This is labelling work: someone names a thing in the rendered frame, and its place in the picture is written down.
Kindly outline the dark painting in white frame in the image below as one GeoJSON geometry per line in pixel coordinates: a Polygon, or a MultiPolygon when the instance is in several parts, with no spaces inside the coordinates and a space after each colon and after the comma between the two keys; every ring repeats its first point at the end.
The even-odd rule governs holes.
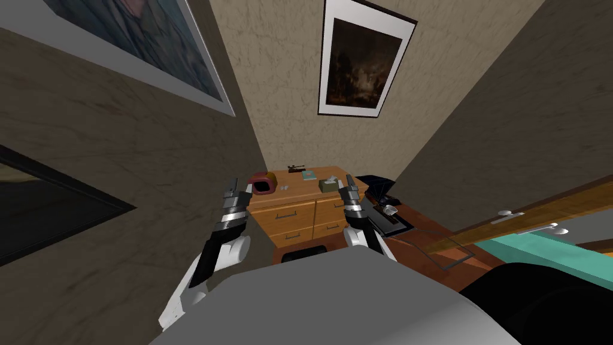
{"type": "Polygon", "coordinates": [[[367,0],[324,0],[318,115],[378,118],[417,24],[367,0]]]}

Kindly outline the wooden bed with teal cover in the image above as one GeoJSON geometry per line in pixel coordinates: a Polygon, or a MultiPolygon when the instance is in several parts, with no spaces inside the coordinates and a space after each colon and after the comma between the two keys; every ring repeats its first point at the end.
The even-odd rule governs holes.
{"type": "Polygon", "coordinates": [[[585,249],[542,233],[564,221],[612,208],[613,175],[608,175],[514,211],[501,211],[496,218],[427,244],[423,251],[433,254],[479,244],[505,262],[557,268],[613,290],[613,257],[603,254],[596,245],[585,249]]]}

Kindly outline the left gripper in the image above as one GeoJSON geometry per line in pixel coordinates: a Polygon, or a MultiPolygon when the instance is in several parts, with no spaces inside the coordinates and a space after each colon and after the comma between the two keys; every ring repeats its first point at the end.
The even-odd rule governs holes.
{"type": "Polygon", "coordinates": [[[228,191],[223,195],[223,208],[246,208],[250,204],[253,193],[253,184],[248,184],[245,191],[237,191],[238,178],[230,180],[228,191]]]}

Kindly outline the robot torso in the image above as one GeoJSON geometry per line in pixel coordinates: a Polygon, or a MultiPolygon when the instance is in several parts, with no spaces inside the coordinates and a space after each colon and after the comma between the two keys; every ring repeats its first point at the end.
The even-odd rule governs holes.
{"type": "Polygon", "coordinates": [[[458,292],[365,246],[236,274],[150,345],[520,345],[458,292]]]}

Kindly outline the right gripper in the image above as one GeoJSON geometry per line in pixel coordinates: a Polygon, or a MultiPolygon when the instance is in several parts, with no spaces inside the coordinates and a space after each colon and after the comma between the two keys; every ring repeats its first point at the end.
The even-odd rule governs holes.
{"type": "Polygon", "coordinates": [[[347,186],[344,187],[341,179],[337,180],[338,192],[345,205],[359,205],[360,195],[357,185],[350,174],[346,175],[347,186]]]}

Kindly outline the red-brown wooden desk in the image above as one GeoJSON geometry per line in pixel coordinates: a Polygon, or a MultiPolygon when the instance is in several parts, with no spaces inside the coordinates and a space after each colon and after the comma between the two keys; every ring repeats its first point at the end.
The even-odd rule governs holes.
{"type": "Polygon", "coordinates": [[[448,242],[446,238],[453,232],[405,204],[396,208],[397,215],[415,227],[413,231],[384,240],[400,264],[456,291],[503,264],[475,245],[429,255],[422,253],[420,249],[439,240],[448,242]]]}

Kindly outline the wooden drawer front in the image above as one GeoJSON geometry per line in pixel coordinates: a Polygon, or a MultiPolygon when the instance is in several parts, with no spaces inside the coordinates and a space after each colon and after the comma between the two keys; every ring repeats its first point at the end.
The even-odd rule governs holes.
{"type": "Polygon", "coordinates": [[[305,201],[292,204],[283,204],[274,207],[267,207],[254,210],[251,215],[255,218],[258,224],[267,231],[282,229],[297,229],[301,226],[310,226],[314,223],[315,216],[315,202],[305,201]],[[275,215],[279,216],[291,214],[297,211],[298,215],[295,217],[288,217],[285,219],[275,220],[275,215]]]}
{"type": "Polygon", "coordinates": [[[287,246],[291,246],[291,245],[295,245],[295,244],[299,244],[299,243],[303,243],[309,240],[312,240],[312,233],[313,233],[313,226],[304,226],[304,227],[300,227],[297,229],[291,229],[291,230],[283,230],[281,231],[281,233],[279,234],[269,234],[268,237],[271,239],[271,241],[274,243],[274,245],[277,248],[282,248],[282,247],[287,247],[287,246]],[[292,238],[289,240],[285,240],[284,237],[285,235],[293,235],[297,232],[301,233],[300,237],[297,238],[292,238]]]}
{"type": "Polygon", "coordinates": [[[346,227],[347,223],[345,219],[334,220],[320,225],[315,225],[313,228],[312,239],[327,237],[336,233],[340,233],[346,227]],[[339,228],[326,229],[326,225],[330,223],[338,223],[339,228]]]}
{"type": "Polygon", "coordinates": [[[344,204],[340,197],[323,198],[316,200],[315,203],[315,218],[316,224],[326,223],[334,220],[344,219],[344,207],[335,208],[333,203],[344,204]]]}

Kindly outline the red hollow box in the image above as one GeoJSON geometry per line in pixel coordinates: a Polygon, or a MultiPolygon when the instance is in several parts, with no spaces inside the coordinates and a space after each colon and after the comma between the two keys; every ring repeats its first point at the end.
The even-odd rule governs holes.
{"type": "Polygon", "coordinates": [[[272,171],[262,171],[253,174],[247,184],[251,185],[251,192],[254,195],[269,195],[276,191],[278,181],[272,171]]]}

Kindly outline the wooden dresser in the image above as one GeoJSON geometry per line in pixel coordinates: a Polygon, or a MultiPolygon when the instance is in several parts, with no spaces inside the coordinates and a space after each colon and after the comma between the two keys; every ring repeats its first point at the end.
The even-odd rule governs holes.
{"type": "MultiPolygon", "coordinates": [[[[308,170],[312,170],[315,172],[317,177],[315,180],[304,181],[300,172],[288,173],[288,171],[286,170],[274,171],[274,174],[276,175],[278,181],[276,191],[269,195],[253,196],[248,207],[250,215],[256,209],[305,201],[316,202],[316,200],[318,199],[334,198],[337,196],[340,197],[338,191],[330,193],[321,193],[320,188],[318,188],[318,181],[326,179],[331,175],[335,175],[338,179],[342,180],[343,184],[347,184],[346,175],[348,174],[348,172],[336,166],[316,167],[309,168],[308,170]],[[287,190],[280,189],[280,186],[284,186],[284,184],[288,185],[289,188],[287,190]]],[[[282,229],[281,231],[279,231],[279,228],[277,228],[277,230],[273,230],[271,232],[264,230],[262,227],[261,229],[267,236],[269,236],[269,234],[279,234],[281,233],[281,231],[286,230],[282,229]]]]}

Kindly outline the blue painting in white frame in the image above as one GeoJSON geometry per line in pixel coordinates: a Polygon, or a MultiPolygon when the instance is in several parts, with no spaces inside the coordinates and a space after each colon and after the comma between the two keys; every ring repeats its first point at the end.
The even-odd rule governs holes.
{"type": "Polygon", "coordinates": [[[235,114],[187,0],[0,0],[0,28],[235,114]]]}

